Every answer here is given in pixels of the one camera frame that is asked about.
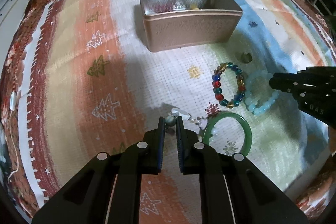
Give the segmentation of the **green jade bangle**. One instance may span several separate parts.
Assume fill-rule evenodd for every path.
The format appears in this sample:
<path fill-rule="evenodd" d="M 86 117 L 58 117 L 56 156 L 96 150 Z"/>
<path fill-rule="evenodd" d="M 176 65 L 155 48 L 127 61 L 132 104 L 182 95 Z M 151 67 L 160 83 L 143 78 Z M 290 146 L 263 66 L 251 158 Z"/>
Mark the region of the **green jade bangle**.
<path fill-rule="evenodd" d="M 240 153 L 247 157 L 252 147 L 252 129 L 239 114 L 223 111 L 208 119 L 202 142 L 224 155 Z"/>

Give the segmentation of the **small dark green stone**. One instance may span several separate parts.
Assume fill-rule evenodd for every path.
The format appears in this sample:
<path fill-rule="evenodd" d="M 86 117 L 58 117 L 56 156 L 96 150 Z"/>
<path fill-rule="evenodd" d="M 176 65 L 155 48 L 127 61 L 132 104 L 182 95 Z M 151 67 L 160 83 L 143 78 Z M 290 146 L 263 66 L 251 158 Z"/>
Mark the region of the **small dark green stone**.
<path fill-rule="evenodd" d="M 236 53 L 236 58 L 243 64 L 249 64 L 253 60 L 252 54 L 249 52 Z"/>

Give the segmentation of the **brown floral bed sheet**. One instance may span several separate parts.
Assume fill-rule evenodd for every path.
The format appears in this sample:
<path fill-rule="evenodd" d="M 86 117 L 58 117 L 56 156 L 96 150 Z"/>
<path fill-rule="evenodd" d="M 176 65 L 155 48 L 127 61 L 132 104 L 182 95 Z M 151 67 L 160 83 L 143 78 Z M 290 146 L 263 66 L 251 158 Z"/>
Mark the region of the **brown floral bed sheet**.
<path fill-rule="evenodd" d="M 23 19 L 13 37 L 11 47 L 7 53 L 5 64 L 2 69 L 1 77 L 1 183 L 8 192 L 10 200 L 14 202 L 14 206 L 19 210 L 20 214 L 24 216 L 27 221 L 33 218 L 30 214 L 33 212 L 31 205 L 37 205 L 36 197 L 27 180 L 24 163 L 28 164 L 28 171 L 30 171 L 30 152 L 25 153 L 25 148 L 29 148 L 27 144 L 27 128 L 29 125 L 27 120 L 28 109 L 27 104 L 30 102 L 26 98 L 27 92 L 30 91 L 31 82 L 31 59 L 26 56 L 26 48 L 30 43 L 37 42 L 39 45 L 41 39 L 41 31 L 44 26 L 41 23 L 42 18 L 49 18 L 47 6 L 52 2 L 58 0 L 30 0 Z M 319 24 L 323 23 L 324 35 L 328 35 L 331 42 L 325 42 L 326 45 L 335 50 L 331 33 L 327 28 L 325 20 L 320 13 L 312 7 L 306 0 L 306 5 L 313 9 L 316 14 L 322 18 Z M 266 112 L 272 104 L 278 99 L 276 92 L 272 92 L 270 88 L 265 87 L 266 81 L 264 77 L 258 77 L 251 85 L 251 94 L 246 95 L 250 98 L 248 103 L 257 102 L 256 107 L 264 107 L 262 111 Z M 207 118 L 214 117 L 207 116 L 200 118 L 201 122 L 205 122 Z M 195 130 L 197 133 L 200 128 L 193 123 L 197 119 L 190 117 L 191 121 L 185 123 L 187 129 Z M 317 188 L 314 194 L 301 194 L 303 196 L 299 200 L 298 205 L 307 216 L 312 217 L 322 211 L 326 207 L 327 190 L 320 187 Z"/>

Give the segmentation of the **striped colourful woven cloth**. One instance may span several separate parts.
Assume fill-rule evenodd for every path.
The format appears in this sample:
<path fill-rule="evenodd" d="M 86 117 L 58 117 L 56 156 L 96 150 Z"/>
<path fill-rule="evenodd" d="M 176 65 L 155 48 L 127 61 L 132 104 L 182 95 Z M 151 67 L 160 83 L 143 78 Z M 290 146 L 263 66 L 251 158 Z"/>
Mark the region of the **striped colourful woven cloth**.
<path fill-rule="evenodd" d="M 213 116 L 211 75 L 233 62 L 244 73 L 290 72 L 334 65 L 322 18 L 304 0 L 234 0 L 243 15 L 228 42 L 151 52 L 139 0 L 58 0 L 30 43 L 27 180 L 32 216 L 96 153 L 115 154 L 140 141 L 177 107 L 193 118 Z M 236 53 L 249 52 L 243 64 Z M 329 157 L 327 126 L 279 92 L 260 116 L 244 102 L 231 110 L 252 129 L 248 158 L 292 199 Z M 163 172 L 143 176 L 140 223 L 201 223 L 197 176 L 179 174 L 175 134 L 166 135 Z"/>

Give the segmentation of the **rose gold metal tin box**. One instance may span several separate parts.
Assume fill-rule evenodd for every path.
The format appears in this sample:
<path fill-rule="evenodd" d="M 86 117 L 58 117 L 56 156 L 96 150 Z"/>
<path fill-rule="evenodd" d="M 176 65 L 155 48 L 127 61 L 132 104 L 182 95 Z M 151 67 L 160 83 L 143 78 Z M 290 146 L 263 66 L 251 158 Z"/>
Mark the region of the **rose gold metal tin box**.
<path fill-rule="evenodd" d="M 139 0 L 151 52 L 227 42 L 243 11 L 234 0 Z"/>

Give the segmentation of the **white headboard with gold trim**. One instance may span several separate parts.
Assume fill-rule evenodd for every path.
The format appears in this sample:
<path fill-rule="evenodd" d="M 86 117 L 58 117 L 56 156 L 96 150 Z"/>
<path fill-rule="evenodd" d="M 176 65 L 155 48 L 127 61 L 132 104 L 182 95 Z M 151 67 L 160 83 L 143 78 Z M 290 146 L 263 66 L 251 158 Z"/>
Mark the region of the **white headboard with gold trim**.
<path fill-rule="evenodd" d="M 11 40 L 30 0 L 7 0 L 1 8 L 1 39 Z"/>

